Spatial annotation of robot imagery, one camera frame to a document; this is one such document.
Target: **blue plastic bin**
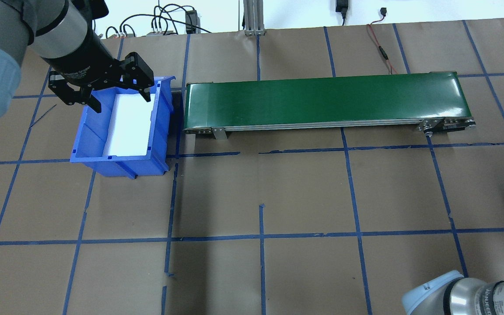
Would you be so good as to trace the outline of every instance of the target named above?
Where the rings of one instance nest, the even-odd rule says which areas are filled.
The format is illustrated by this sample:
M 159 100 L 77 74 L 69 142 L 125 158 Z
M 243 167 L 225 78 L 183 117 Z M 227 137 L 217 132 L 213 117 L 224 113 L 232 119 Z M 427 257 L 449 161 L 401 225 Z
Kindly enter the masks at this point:
M 92 95 L 102 103 L 102 113 L 97 114 L 88 106 L 84 108 L 70 162 L 82 163 L 103 176 L 127 176 L 135 179 L 139 175 L 164 174 L 168 170 L 165 161 L 168 122 L 170 114 L 174 111 L 170 91 L 172 79 L 174 76 L 156 77 L 155 86 L 150 88 L 150 93 L 154 94 L 155 98 L 150 117 L 146 155 L 104 155 L 116 95 L 138 93 L 134 90 L 113 87 L 92 92 Z

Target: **white foam block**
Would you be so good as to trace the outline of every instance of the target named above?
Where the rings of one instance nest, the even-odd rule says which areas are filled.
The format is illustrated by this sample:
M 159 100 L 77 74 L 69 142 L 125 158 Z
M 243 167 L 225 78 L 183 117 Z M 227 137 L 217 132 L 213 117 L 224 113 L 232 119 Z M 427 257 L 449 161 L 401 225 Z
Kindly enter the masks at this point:
M 140 94 L 118 94 L 108 128 L 103 156 L 147 154 L 154 94 L 146 102 Z

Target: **red wire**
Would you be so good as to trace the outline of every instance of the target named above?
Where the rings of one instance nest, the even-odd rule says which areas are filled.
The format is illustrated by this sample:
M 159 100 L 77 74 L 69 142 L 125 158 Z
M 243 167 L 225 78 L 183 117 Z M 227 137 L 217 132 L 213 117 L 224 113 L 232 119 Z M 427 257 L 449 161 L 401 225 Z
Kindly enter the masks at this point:
M 368 29 L 371 31 L 372 36 L 374 37 L 374 41 L 376 42 L 376 46 L 377 47 L 380 47 L 380 43 L 378 42 L 378 39 L 376 38 L 375 31 L 372 29 L 372 24 L 373 23 L 382 22 L 382 20 L 384 20 L 384 16 L 380 20 L 372 21 L 370 24 L 367 24 Z M 390 62 L 390 60 L 386 60 L 386 62 L 388 62 L 388 64 L 390 64 L 390 69 L 394 70 L 394 72 L 396 72 L 396 74 L 398 74 L 398 72 L 396 71 L 396 69 L 394 68 L 394 66 L 392 66 L 392 62 Z

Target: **metal frame post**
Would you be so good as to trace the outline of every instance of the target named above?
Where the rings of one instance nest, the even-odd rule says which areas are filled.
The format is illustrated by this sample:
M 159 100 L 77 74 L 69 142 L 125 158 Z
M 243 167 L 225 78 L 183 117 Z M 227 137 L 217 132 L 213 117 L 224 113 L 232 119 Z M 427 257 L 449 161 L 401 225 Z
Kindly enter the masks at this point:
M 264 0 L 244 0 L 244 34 L 246 36 L 263 35 Z

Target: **white wall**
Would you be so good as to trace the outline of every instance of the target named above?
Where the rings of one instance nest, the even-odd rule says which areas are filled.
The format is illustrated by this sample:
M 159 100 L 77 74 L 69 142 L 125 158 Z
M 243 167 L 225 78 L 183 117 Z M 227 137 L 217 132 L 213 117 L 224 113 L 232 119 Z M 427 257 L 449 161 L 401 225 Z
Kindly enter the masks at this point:
M 108 26 L 119 26 L 132 14 L 152 14 L 156 0 L 107 0 L 110 14 L 97 20 L 97 33 Z M 161 5 L 169 4 L 162 0 Z M 211 32 L 234 32 L 242 22 L 242 0 L 181 0 L 177 4 L 192 5 L 198 10 L 203 28 Z M 334 12 L 336 0 L 264 0 L 266 28 L 313 28 L 341 25 L 342 18 Z M 386 23 L 476 20 L 504 18 L 504 0 L 350 0 L 347 25 L 362 25 L 380 18 L 381 7 L 388 9 Z M 183 12 L 173 12 L 172 18 L 184 21 Z M 138 36 L 151 31 L 151 17 L 135 17 L 128 24 Z M 180 24 L 179 31 L 184 32 Z

